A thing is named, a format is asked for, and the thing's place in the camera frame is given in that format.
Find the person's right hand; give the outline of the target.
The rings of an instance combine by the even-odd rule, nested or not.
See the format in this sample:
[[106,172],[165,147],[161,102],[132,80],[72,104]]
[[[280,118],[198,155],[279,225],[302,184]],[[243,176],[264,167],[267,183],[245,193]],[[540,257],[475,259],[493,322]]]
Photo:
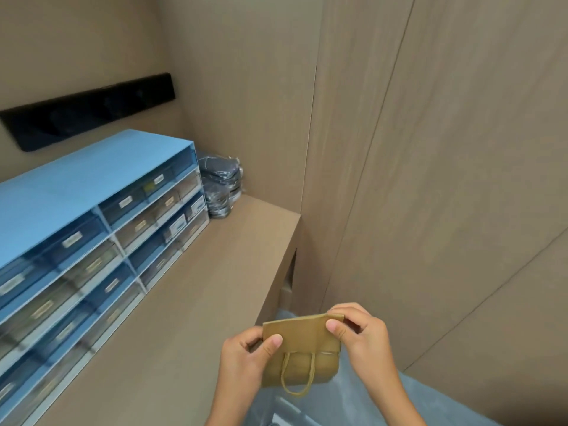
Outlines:
[[342,315],[356,329],[356,342],[351,348],[345,348],[360,380],[365,375],[391,375],[398,371],[387,326],[382,320],[358,303],[337,304],[328,310],[328,314]]

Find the person's left hand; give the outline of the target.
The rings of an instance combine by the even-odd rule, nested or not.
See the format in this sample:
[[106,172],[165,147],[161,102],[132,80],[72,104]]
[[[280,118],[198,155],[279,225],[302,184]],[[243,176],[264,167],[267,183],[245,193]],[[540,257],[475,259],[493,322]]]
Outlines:
[[215,393],[257,394],[266,366],[253,362],[253,351],[262,343],[261,327],[251,327],[224,341]]

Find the small brown paper bag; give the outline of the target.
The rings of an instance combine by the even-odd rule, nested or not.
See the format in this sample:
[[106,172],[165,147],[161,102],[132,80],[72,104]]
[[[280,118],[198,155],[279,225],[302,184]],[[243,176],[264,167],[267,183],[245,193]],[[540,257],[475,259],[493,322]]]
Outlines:
[[267,363],[261,388],[282,388],[291,396],[306,396],[313,385],[329,382],[338,372],[341,341],[326,328],[343,314],[319,314],[264,322],[262,339],[280,335],[281,346]]

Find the person's left forearm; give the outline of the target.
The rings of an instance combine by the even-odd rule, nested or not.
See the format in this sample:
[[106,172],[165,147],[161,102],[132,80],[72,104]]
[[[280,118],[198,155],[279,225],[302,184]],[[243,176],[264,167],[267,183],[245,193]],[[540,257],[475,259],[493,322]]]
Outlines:
[[204,426],[240,426],[251,408],[255,394],[215,393],[211,410]]

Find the person's right forearm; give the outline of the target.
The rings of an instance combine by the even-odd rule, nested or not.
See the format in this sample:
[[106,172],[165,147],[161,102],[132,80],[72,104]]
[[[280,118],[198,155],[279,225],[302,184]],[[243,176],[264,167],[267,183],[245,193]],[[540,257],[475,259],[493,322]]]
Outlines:
[[365,375],[361,380],[387,426],[427,426],[406,393],[398,371],[391,375]]

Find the stack of dark wrapped packets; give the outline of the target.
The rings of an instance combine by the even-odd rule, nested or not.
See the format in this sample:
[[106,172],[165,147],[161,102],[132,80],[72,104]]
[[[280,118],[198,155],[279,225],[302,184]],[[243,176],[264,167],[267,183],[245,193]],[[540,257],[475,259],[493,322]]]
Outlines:
[[244,175],[238,158],[197,150],[204,198],[211,219],[226,218],[243,192]]

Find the rows of clear labelled drawers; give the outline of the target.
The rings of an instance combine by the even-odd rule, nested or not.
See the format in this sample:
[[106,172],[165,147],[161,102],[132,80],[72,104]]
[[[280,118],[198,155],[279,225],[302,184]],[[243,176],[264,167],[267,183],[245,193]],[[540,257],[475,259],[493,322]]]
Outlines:
[[33,426],[208,223],[189,146],[0,266],[0,426]]

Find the blue drawer cabinet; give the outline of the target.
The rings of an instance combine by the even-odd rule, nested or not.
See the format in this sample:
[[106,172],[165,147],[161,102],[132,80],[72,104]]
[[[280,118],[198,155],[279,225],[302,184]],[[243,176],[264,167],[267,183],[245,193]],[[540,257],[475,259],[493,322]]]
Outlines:
[[129,129],[0,183],[0,266],[189,146]]

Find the black wall socket panel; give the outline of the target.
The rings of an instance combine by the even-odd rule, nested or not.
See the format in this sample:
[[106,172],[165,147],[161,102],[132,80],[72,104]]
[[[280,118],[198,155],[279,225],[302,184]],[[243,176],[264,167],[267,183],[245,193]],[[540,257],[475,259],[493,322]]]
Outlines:
[[21,151],[34,152],[175,99],[164,72],[0,111]]

